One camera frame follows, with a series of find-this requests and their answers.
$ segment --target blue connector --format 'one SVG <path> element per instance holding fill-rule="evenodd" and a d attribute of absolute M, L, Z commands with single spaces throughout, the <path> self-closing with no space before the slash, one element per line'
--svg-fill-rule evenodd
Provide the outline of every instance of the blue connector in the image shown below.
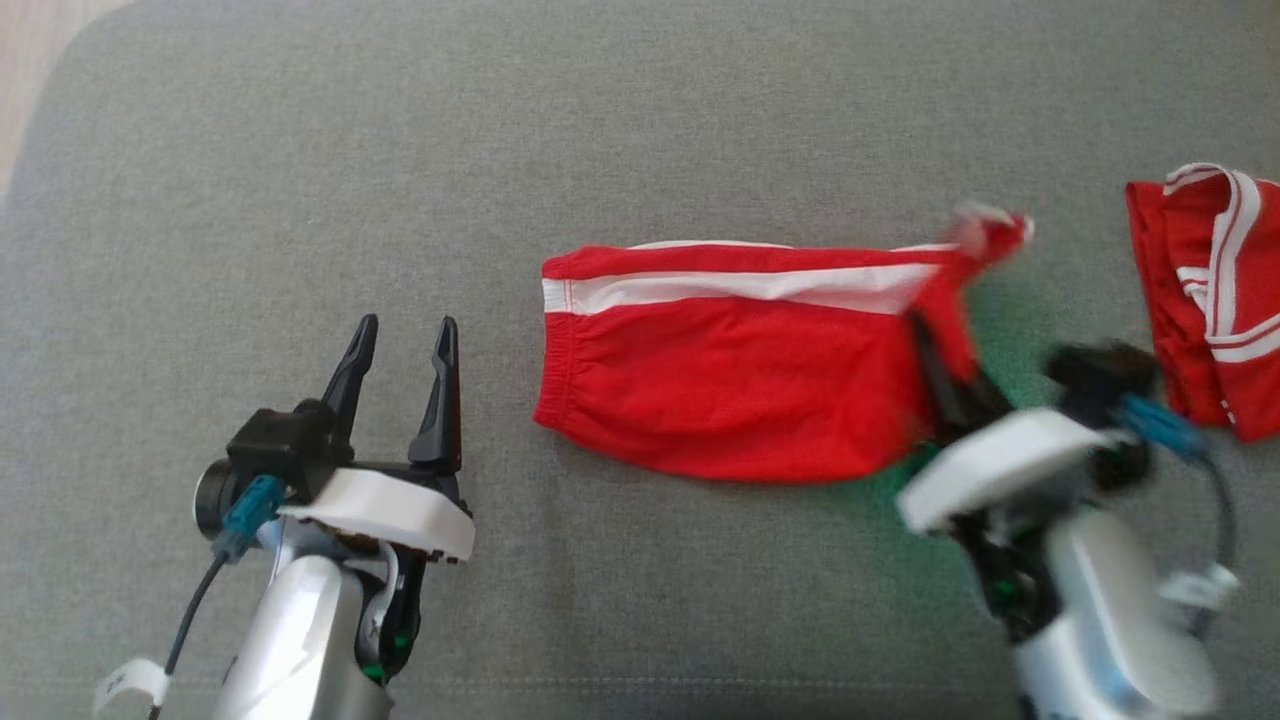
<path fill-rule="evenodd" d="M 259 475 L 248 484 L 236 505 L 223 518 L 223 532 L 214 541 L 214 557 L 227 555 L 234 565 L 253 544 L 253 536 L 264 524 L 275 519 L 284 505 L 284 487 L 274 475 Z"/>
<path fill-rule="evenodd" d="M 1143 439 L 1172 450 L 1184 462 L 1208 454 L 1208 443 L 1194 425 L 1143 397 L 1124 396 L 1120 423 Z"/>

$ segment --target red fabric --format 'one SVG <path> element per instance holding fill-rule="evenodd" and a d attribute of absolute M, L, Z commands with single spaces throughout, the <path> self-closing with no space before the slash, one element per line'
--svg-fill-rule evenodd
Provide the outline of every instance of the red fabric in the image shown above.
<path fill-rule="evenodd" d="M 1280 432 L 1280 187 L 1192 164 L 1126 197 L 1170 406 L 1244 441 Z"/>
<path fill-rule="evenodd" d="M 972 375 L 957 291 L 1019 247 L 1025 229 L 1020 218 L 961 225 L 948 240 L 968 242 L 968 252 L 585 247 L 548 260 L 543 274 L 590 281 L 927 264 L 932 277 L 915 305 L 952 372 Z M 966 232 L 980 236 L 977 245 L 960 237 Z M 545 320 L 534 419 L 635 465 L 718 480 L 831 482 L 892 465 L 927 430 L 927 398 L 900 314 L 728 296 L 548 311 Z"/>

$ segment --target gray couch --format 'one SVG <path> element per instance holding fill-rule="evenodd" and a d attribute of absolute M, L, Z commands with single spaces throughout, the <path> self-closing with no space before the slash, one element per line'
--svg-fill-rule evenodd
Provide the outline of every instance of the gray couch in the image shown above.
<path fill-rule="evenodd" d="M 86 716 L 163 657 L 209 561 L 202 468 L 381 315 L 357 451 L 397 459 L 462 328 L 471 564 L 433 571 L 397 717 L 1016 716 L 960 551 L 897 478 L 659 477 L 534 425 L 539 265 L 677 238 L 895 246 L 974 197 L 1036 217 L 970 293 L 993 373 L 1149 345 L 1123 184 L 1280 173 L 1275 3 L 143 0 L 67 51 L 0 220 L 0 717 Z M 1280 705 L 1276 443 L 1221 437 L 1248 585 L 1224 717 Z M 1165 462 L 1121 511 L 1162 568 L 1213 509 Z M 207 712 L 265 559 L 218 579 L 165 717 Z M 124 702 L 115 717 L 141 717 Z"/>

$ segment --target red garment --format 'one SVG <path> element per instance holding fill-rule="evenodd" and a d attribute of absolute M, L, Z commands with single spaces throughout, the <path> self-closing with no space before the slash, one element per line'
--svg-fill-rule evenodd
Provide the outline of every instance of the red garment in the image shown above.
<path fill-rule="evenodd" d="M 895 251 L 673 242 L 553 258 L 534 419 L 677 475 L 869 475 L 927 429 L 904 311 L 920 307 L 950 369 L 972 375 L 957 292 L 1027 236 L 1023 218 L 970 209 L 947 242 Z"/>
<path fill-rule="evenodd" d="M 1280 430 L 1280 187 L 1196 163 L 1126 190 L 1170 406 L 1244 441 Z"/>

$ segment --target folded clothing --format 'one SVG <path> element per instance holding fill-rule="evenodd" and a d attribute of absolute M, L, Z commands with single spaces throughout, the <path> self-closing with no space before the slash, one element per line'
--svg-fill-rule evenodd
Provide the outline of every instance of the folded clothing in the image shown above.
<path fill-rule="evenodd" d="M 959 290 L 1029 236 L 1024 218 L 966 206 L 942 242 L 897 250 L 659 242 L 553 258 L 534 419 L 677 475 L 869 475 L 928 432 L 905 311 L 973 377 Z"/>
<path fill-rule="evenodd" d="M 1193 163 L 1126 188 L 1169 405 L 1244 441 L 1280 430 L 1280 186 Z"/>

